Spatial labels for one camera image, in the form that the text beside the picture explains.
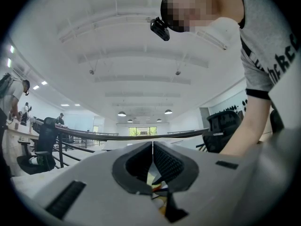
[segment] gray t-shirt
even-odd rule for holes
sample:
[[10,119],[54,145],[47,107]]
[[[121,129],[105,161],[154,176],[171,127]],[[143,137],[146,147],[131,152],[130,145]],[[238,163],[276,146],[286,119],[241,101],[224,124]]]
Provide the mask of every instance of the gray t-shirt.
[[243,0],[240,23],[247,95],[269,99],[268,92],[290,66],[301,65],[300,42],[273,0]]
[[7,89],[5,96],[0,99],[0,109],[8,117],[10,110],[12,109],[11,104],[14,98],[20,100],[23,93],[23,84],[21,80],[14,80],[10,87]]

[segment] short sleeve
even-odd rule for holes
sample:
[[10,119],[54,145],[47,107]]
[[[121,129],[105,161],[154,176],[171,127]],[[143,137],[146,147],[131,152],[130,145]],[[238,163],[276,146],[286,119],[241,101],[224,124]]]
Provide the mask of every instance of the short sleeve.
[[241,60],[245,69],[246,94],[270,100],[268,93],[272,89],[273,83],[268,74],[258,69],[243,49],[241,49]]
[[20,82],[18,82],[18,81],[14,81],[14,85],[12,85],[12,86],[14,86],[14,91],[13,91],[13,96],[14,97],[16,97],[18,100],[20,100],[20,98],[21,98],[21,95],[22,95],[22,93],[23,93],[23,90],[24,90],[24,88],[23,88],[23,85],[22,85],[22,83],[20,83]]

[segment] black railing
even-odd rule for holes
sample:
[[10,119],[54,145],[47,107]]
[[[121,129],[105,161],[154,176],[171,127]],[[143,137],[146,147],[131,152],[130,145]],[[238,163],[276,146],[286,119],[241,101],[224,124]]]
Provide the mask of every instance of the black railing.
[[[38,125],[42,125],[43,122],[37,121],[36,122]],[[59,152],[59,158],[53,156],[53,158],[57,161],[60,162],[60,167],[57,165],[55,166],[56,168],[63,168],[65,166],[69,166],[69,164],[65,163],[63,161],[63,156],[67,156],[73,160],[80,161],[81,159],[76,158],[74,156],[71,156],[67,153],[63,153],[63,145],[64,149],[67,151],[67,149],[76,149],[80,151],[84,151],[87,153],[94,153],[95,151],[87,149],[87,140],[94,140],[94,141],[108,141],[108,140],[115,140],[115,141],[124,141],[124,140],[145,140],[145,139],[156,139],[156,138],[188,138],[188,137],[195,137],[195,136],[200,136],[202,135],[205,131],[208,131],[207,129],[201,129],[201,130],[192,130],[192,131],[181,131],[178,133],[174,134],[167,134],[167,135],[159,135],[159,136],[143,136],[143,137],[120,137],[120,136],[110,136],[110,135],[103,135],[101,133],[94,133],[94,132],[87,132],[87,131],[80,131],[80,130],[73,130],[73,129],[67,129],[67,128],[61,128],[56,126],[56,129],[59,132],[58,139],[56,140],[58,143],[58,149],[53,147],[54,151]],[[75,139],[75,140],[83,140],[85,139],[86,141],[86,146],[85,148],[75,146],[72,144],[68,144],[64,142],[65,138],[62,139],[62,134],[68,135],[68,136],[73,136],[73,137],[78,137],[80,139]]]

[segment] ceiling light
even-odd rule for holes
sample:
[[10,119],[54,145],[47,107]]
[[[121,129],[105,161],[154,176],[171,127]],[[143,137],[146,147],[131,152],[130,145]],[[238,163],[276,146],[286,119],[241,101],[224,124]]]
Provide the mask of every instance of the ceiling light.
[[173,112],[171,110],[166,110],[164,114],[172,114]]
[[118,115],[119,115],[119,116],[127,116],[127,115],[124,113],[124,111],[119,112]]
[[8,67],[10,68],[11,60],[10,58],[8,59]]

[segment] white ceiling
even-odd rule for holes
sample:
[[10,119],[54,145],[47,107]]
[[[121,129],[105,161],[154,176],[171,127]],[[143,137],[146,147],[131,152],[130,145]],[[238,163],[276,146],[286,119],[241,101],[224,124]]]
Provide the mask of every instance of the white ceiling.
[[[161,0],[33,0],[10,37],[41,92],[119,123],[163,122],[208,103],[244,77],[238,25],[226,18],[197,32],[150,30]],[[51,87],[59,93],[51,95]],[[174,113],[164,115],[166,109]],[[118,118],[124,111],[126,118]]]

